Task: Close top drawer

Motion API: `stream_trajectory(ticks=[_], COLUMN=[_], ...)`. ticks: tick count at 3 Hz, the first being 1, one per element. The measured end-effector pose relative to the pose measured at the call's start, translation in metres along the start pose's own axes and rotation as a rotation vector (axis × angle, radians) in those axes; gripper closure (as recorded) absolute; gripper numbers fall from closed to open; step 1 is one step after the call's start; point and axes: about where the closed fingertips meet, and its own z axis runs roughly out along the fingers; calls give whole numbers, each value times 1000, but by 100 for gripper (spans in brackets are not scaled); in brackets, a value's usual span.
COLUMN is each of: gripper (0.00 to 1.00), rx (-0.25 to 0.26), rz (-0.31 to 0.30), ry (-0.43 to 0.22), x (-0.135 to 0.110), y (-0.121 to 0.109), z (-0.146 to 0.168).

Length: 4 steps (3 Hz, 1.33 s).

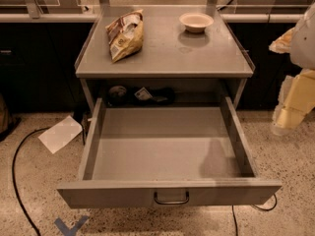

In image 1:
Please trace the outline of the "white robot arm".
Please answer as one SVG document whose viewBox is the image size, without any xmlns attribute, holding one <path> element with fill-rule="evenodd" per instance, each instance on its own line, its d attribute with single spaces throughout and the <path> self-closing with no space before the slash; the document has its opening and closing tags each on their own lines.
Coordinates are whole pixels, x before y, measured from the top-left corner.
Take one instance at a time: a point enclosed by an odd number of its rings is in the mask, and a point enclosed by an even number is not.
<svg viewBox="0 0 315 236">
<path fill-rule="evenodd" d="M 273 114 L 272 132 L 283 136 L 297 128 L 315 108 L 315 3 L 269 49 L 288 53 L 291 63 L 301 68 L 297 76 L 285 77 Z"/>
</svg>

